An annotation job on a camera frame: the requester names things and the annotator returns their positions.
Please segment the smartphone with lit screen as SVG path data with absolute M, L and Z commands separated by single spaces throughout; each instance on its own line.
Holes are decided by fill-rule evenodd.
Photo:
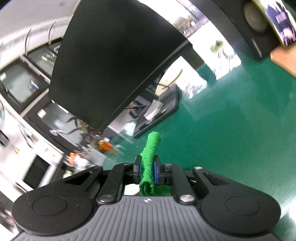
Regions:
M 295 19 L 283 1 L 253 1 L 274 29 L 281 45 L 290 48 L 295 44 Z

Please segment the potted plant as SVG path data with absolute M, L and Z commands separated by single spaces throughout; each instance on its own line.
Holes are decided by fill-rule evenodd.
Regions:
M 66 123 L 70 123 L 71 121 L 74 121 L 74 129 L 70 130 L 69 132 L 66 133 L 67 136 L 73 135 L 75 132 L 78 132 L 78 137 L 75 139 L 75 144 L 81 144 L 82 142 L 90 142 L 93 140 L 95 137 L 98 137 L 101 132 L 99 132 L 97 129 L 91 127 L 88 125 L 86 122 L 82 121 L 81 119 L 73 116 L 69 118 Z

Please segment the grey notepad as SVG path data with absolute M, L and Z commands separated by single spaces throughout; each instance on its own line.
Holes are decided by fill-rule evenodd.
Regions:
M 153 117 L 161 110 L 163 103 L 159 100 L 153 100 L 152 104 L 144 114 L 144 118 L 148 121 L 152 120 Z

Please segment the black speaker with blue knob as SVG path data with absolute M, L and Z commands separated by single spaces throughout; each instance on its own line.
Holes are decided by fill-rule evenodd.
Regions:
M 215 1 L 232 21 L 257 59 L 280 45 L 276 33 L 253 1 Z

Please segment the grey desk organiser box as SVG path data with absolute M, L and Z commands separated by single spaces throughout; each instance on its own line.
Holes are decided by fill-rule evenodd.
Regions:
M 107 160 L 107 156 L 98 150 L 92 150 L 87 156 L 86 160 L 88 163 L 86 167 L 93 167 L 93 166 L 104 166 Z

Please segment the green cleaning cloth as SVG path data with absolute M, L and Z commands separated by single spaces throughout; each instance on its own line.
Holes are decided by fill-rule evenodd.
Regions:
M 143 196 L 170 196 L 171 189 L 167 185 L 156 185 L 154 181 L 154 156 L 161 142 L 158 132 L 151 132 L 147 136 L 147 143 L 140 153 L 142 158 L 142 174 L 139 190 Z

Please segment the orange cup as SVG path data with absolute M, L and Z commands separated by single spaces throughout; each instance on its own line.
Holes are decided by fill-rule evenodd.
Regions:
M 106 142 L 104 140 L 100 140 L 98 142 L 98 150 L 100 152 L 105 153 L 105 152 L 109 152 L 112 149 L 113 149 L 113 146 L 109 142 Z

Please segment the grey monitor stand base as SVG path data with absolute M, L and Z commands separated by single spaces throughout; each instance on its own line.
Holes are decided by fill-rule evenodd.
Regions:
M 152 127 L 163 121 L 165 118 L 177 111 L 179 105 L 180 89 L 176 84 L 171 85 L 165 90 L 157 100 L 164 105 L 161 110 L 153 117 L 152 120 L 146 120 L 144 114 L 147 112 L 150 105 L 144 109 L 143 113 L 137 118 L 136 126 L 133 132 L 133 138 L 138 138 Z

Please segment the black curved monitor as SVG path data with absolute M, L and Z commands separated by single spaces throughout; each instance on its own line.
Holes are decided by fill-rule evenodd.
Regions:
M 81 1 L 55 61 L 49 97 L 104 130 L 192 44 L 138 1 Z

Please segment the tan leather mouse mat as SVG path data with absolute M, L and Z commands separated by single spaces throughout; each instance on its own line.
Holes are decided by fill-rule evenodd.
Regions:
M 296 46 L 285 49 L 278 46 L 270 53 L 270 59 L 276 65 L 296 77 Z

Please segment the white microwave oven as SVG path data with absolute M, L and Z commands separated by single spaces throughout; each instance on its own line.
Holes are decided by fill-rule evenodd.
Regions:
M 46 142 L 31 144 L 29 159 L 21 164 L 20 177 L 16 185 L 24 192 L 34 190 L 50 183 L 62 161 L 64 153 Z

